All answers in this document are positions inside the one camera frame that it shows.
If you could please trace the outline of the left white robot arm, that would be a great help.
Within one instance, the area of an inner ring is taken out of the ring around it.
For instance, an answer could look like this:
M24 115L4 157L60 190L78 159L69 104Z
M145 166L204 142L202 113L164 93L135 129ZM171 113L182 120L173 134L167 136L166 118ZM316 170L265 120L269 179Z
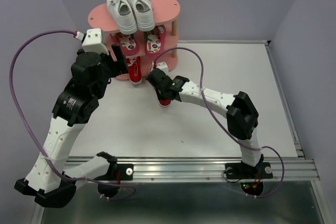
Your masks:
M128 73L127 60L119 45L112 45L116 58L109 52L79 50L71 66L72 77L58 96L52 110L50 128L39 156L30 173L16 181L14 188L33 196L45 208L62 208L87 182L98 184L98 192L106 199L116 199L126 168L117 158L100 152L93 159L65 170L70 151L92 113L99 106L111 78Z

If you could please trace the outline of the white sneaker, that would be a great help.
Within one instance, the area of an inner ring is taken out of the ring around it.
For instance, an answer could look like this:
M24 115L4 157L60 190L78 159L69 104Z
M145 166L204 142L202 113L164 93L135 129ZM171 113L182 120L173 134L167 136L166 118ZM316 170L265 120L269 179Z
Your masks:
M135 15L138 30L147 32L155 27L153 6L150 0L128 0Z
M107 0L106 6L122 34L131 35L137 31L137 24L127 0Z

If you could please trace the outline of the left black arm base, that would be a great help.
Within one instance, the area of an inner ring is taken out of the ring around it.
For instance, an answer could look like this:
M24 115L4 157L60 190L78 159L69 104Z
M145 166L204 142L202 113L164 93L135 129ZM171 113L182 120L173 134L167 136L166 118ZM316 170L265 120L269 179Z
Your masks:
M101 198L107 201L124 200L133 196L136 192L134 186L120 186L121 181L133 179L134 165L132 163L119 164L118 159L106 152L96 155L103 165L107 164L106 171L103 171L94 180L104 181L98 184L97 190Z

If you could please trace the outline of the red canvas sneaker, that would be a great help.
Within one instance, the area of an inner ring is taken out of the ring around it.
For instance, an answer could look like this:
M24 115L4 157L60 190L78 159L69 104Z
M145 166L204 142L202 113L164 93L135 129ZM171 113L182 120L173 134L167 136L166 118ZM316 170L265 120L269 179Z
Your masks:
M161 107L167 108L171 105L172 101L170 99L163 98L163 96L160 94L158 89L155 89L155 93L156 93L156 96L157 96L158 103Z
M127 58L127 65L129 69L129 79L133 85L140 84L142 81L141 72L141 57Z

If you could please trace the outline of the pink patterned flip-flop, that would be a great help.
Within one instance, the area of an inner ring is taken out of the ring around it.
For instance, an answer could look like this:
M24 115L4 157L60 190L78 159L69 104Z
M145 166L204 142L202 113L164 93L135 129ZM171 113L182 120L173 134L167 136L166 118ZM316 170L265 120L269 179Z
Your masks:
M139 45L134 38L134 34L125 35L122 33L110 34L112 42L118 44L125 56L132 56L139 52Z
M166 28L165 25L155 26L153 30L144 33L145 55L157 57L164 51Z

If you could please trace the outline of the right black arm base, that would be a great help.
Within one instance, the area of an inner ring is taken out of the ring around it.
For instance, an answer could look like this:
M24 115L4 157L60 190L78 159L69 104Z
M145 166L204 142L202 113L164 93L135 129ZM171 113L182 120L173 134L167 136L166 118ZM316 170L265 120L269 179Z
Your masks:
M252 182L241 182L244 193L252 196L261 196L264 189L263 179L272 179L273 173L269 162L264 162L264 155L256 166L252 167L243 162L225 165L222 177L229 183L238 183L241 180L251 179Z

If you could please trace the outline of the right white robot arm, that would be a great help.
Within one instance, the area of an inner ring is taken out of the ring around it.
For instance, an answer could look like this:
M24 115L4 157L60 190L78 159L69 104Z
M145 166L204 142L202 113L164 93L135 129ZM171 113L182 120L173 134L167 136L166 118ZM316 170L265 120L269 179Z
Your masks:
M253 177L260 172L261 150L257 140L259 113L248 94L225 94L208 88L201 88L186 77L171 79L167 70L151 68L146 80L155 89L159 101L176 100L198 105L223 116L227 131L238 141L242 156L241 170Z

